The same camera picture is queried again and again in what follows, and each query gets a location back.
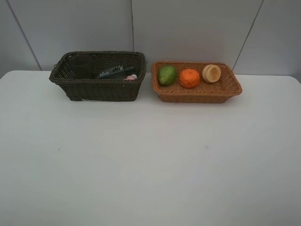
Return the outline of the dark brown wicker basket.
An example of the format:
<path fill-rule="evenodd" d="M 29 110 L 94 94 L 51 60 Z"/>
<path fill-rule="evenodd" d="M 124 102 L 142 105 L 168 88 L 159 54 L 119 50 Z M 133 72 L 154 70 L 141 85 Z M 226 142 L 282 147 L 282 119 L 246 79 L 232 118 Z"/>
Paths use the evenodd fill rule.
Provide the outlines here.
<path fill-rule="evenodd" d="M 93 70 L 91 79 L 75 79 L 70 65 L 70 57 L 89 55 Z M 134 66 L 136 80 L 95 79 L 105 69 L 117 65 Z M 54 66 L 50 81 L 58 85 L 72 101 L 134 101 L 146 74 L 146 59 L 143 53 L 129 51 L 73 51 L 62 56 Z"/>

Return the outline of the purple translucent plastic cup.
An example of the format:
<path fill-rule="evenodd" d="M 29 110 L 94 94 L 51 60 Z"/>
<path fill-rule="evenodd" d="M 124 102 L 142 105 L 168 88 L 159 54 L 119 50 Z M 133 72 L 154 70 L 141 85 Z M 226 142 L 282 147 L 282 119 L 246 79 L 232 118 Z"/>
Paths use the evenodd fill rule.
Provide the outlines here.
<path fill-rule="evenodd" d="M 89 55 L 75 55 L 70 57 L 71 69 L 75 79 L 91 79 L 93 70 Z"/>

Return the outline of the orange wicker basket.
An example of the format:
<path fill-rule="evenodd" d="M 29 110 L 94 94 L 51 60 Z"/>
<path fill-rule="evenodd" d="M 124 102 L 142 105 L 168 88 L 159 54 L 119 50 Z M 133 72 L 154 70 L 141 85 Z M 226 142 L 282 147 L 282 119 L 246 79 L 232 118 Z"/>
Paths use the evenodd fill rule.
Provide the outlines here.
<path fill-rule="evenodd" d="M 177 76 L 185 69 L 194 69 L 200 74 L 200 83 L 192 89 L 184 88 L 179 78 L 169 86 L 158 82 L 158 73 L 163 66 L 172 65 Z M 207 65 L 216 65 L 221 70 L 221 77 L 215 83 L 207 83 L 202 78 L 202 71 Z M 221 62 L 187 62 L 187 61 L 156 61 L 152 64 L 152 88 L 163 102 L 173 103 L 224 103 L 228 99 L 242 93 L 242 87 L 233 71 Z"/>

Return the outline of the pink bottle white cap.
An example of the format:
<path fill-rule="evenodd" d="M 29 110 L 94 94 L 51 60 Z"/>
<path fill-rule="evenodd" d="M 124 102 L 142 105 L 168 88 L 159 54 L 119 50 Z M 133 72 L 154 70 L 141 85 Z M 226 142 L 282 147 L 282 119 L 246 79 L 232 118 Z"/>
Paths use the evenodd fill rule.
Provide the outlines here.
<path fill-rule="evenodd" d="M 131 74 L 131 75 L 128 75 L 125 80 L 127 81 L 132 81 L 132 80 L 136 80 L 137 79 L 137 76 L 135 74 Z"/>

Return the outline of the dark grey bottle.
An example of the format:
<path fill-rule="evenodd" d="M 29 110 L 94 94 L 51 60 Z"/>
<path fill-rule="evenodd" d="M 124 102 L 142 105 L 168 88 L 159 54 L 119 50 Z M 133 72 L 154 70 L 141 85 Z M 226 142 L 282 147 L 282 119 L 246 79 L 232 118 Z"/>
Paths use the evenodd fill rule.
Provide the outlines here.
<path fill-rule="evenodd" d="M 136 68 L 134 66 L 117 65 L 100 71 L 95 76 L 95 79 L 123 80 L 132 74 L 136 74 Z"/>

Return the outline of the orange mandarin fruit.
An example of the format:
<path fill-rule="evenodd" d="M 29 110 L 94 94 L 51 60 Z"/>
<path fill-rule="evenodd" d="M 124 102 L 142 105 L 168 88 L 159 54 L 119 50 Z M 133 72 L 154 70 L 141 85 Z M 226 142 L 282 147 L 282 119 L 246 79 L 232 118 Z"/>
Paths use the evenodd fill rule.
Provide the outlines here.
<path fill-rule="evenodd" d="M 185 69 L 180 73 L 179 83 L 184 88 L 192 89 L 200 83 L 200 75 L 194 69 Z"/>

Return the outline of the green lime fruit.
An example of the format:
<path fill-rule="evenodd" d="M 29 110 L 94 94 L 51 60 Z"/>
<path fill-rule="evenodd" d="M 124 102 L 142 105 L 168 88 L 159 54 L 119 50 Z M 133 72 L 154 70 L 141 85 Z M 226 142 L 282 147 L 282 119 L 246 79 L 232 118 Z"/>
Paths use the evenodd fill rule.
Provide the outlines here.
<path fill-rule="evenodd" d="M 174 83 L 176 76 L 176 68 L 173 65 L 165 65 L 158 73 L 158 82 L 160 85 L 169 86 Z"/>

